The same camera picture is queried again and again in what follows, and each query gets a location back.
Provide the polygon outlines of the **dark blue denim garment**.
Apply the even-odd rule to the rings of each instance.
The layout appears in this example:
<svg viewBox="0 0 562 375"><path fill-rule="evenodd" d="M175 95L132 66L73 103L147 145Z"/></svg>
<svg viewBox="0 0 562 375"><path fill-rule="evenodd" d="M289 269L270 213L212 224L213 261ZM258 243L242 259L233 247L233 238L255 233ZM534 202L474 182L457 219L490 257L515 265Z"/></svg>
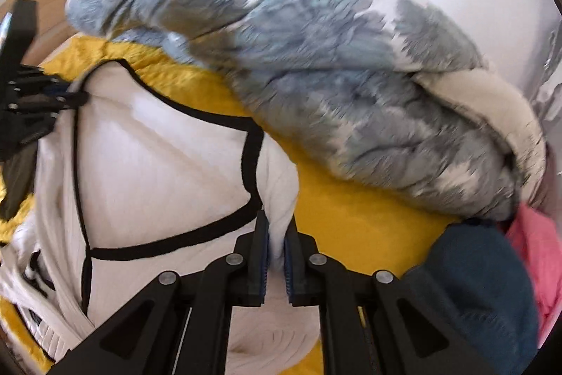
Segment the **dark blue denim garment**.
<svg viewBox="0 0 562 375"><path fill-rule="evenodd" d="M538 351L531 279L494 226L453 224L402 282L483 356L498 374L521 374Z"/></svg>

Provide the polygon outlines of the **pink cloth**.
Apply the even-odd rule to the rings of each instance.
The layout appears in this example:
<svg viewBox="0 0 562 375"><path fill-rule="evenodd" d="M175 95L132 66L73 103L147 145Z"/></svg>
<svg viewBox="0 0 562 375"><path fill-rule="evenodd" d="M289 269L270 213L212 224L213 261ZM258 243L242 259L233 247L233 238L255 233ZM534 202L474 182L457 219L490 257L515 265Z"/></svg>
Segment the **pink cloth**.
<svg viewBox="0 0 562 375"><path fill-rule="evenodd" d="M534 287L542 347L561 314L561 239L554 221L525 203L518 207L506 236Z"/></svg>

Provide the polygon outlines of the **yellow dotted fleece blanket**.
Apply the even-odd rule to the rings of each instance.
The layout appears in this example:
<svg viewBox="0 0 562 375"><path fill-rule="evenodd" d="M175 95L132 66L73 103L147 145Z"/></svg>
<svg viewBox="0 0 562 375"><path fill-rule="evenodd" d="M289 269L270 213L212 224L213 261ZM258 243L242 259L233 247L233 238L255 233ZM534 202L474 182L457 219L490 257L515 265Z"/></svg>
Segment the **yellow dotted fleece blanket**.
<svg viewBox="0 0 562 375"><path fill-rule="evenodd" d="M241 116L225 81L162 50L77 35L46 63L92 93L79 117L64 113L39 146L34 195L4 223L13 267L1 274L1 323L39 372L67 345L19 301L60 273L79 296L86 246L118 248L174 236L238 210L243 131L198 120L197 110ZM388 191L341 181L285 138L266 137L257 188L273 254L289 222L349 269L402 274L419 265L450 222Z"/></svg>

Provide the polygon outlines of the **blue floral duvet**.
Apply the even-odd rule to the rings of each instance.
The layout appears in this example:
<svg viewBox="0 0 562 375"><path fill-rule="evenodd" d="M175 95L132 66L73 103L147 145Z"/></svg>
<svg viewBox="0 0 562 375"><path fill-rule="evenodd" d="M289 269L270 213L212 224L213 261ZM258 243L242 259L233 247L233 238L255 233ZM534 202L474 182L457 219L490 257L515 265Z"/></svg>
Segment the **blue floral duvet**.
<svg viewBox="0 0 562 375"><path fill-rule="evenodd" d="M260 120L336 176L502 222L521 175L507 143L417 82L484 59L420 0L67 0L84 34L221 72Z"/></svg>

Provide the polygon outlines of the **cream fleece blanket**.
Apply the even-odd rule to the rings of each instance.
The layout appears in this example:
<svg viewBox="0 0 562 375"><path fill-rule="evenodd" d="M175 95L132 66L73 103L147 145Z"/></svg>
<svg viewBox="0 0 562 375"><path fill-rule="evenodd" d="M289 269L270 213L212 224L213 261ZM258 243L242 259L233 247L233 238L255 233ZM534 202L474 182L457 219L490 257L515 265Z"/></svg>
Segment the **cream fleece blanket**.
<svg viewBox="0 0 562 375"><path fill-rule="evenodd" d="M521 198L534 198L546 170L546 140L529 101L497 73L484 70L419 72L425 91L455 111L495 132L514 155L522 175Z"/></svg>

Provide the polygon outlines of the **white ribbed knit garment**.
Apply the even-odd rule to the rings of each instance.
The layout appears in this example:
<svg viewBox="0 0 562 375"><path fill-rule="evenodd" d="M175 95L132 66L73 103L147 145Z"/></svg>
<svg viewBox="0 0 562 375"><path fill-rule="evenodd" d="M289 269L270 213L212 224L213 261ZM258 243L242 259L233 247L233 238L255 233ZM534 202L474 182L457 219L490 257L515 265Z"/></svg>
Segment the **white ribbed knit garment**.
<svg viewBox="0 0 562 375"><path fill-rule="evenodd" d="M280 145L250 118L170 100L121 61L71 90L87 101L40 140L33 207L1 251L1 294L41 353L61 360L158 274L204 269L264 214L265 303L234 309L226 370L278 374L305 358L319 319L285 291L299 183Z"/></svg>

